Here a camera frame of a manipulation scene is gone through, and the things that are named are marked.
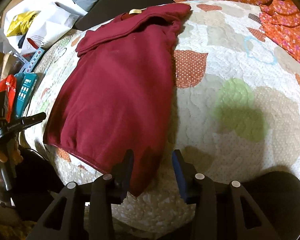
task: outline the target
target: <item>silver screw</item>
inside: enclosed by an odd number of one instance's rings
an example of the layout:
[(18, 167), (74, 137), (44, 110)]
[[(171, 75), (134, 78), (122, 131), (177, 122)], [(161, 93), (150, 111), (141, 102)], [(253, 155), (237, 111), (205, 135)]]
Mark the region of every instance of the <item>silver screw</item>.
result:
[(231, 185), (234, 186), (234, 187), (240, 187), (241, 186), (240, 182), (238, 182), (236, 180), (232, 181)]
[(195, 175), (195, 178), (196, 178), (196, 179), (204, 179), (204, 175), (203, 175), (202, 173), (197, 173), (197, 174)]
[(112, 175), (110, 173), (107, 173), (105, 175), (102, 176), (104, 180), (110, 180), (112, 179)]
[(76, 186), (75, 182), (69, 182), (67, 184), (67, 188), (69, 188), (69, 189), (75, 188), (75, 186)]

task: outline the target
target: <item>yellow bag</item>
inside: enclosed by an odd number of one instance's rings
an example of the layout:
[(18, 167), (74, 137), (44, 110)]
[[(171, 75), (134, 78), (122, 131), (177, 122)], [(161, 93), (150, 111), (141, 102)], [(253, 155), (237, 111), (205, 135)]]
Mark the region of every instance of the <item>yellow bag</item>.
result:
[(16, 15), (10, 23), (6, 36), (11, 37), (26, 34), (32, 21), (39, 13), (40, 11), (31, 11)]

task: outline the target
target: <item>maroon sweatshirt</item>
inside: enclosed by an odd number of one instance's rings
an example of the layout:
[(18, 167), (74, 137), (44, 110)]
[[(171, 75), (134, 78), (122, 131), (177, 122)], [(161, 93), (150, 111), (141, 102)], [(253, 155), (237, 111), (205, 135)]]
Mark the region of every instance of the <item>maroon sweatshirt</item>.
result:
[(172, 51), (190, 6), (173, 3), (123, 14), (87, 31), (79, 62), (62, 86), (44, 133), (103, 173), (135, 155), (130, 192), (138, 196), (159, 167), (173, 88)]

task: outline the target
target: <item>white quilt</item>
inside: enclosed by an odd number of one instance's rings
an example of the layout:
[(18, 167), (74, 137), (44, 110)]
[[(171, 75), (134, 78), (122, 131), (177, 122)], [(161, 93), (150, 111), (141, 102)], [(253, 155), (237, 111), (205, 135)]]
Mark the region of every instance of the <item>white quilt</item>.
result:
[[(273, 170), (300, 179), (300, 64), (259, 31), (257, 6), (230, 1), (191, 1), (175, 48), (176, 88), (161, 166), (138, 198), (128, 194), (113, 216), (136, 229), (166, 233), (189, 220), (194, 206), (179, 197), (171, 152), (214, 181), (245, 181)], [(49, 116), (61, 86), (75, 68), (75, 48), (85, 32), (70, 32), (45, 55), (42, 82), (28, 115)], [(46, 121), (25, 131), (64, 183), (101, 174), (71, 154), (44, 146)]]

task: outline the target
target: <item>red package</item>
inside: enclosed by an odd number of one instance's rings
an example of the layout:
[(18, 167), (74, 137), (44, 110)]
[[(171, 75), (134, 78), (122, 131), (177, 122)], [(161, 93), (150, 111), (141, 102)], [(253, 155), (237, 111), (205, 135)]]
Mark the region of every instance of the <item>red package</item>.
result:
[(10, 122), (14, 96), (16, 94), (17, 80), (13, 75), (7, 76), (4, 80), (0, 81), (0, 92), (7, 91), (8, 94), (8, 114), (7, 121)]

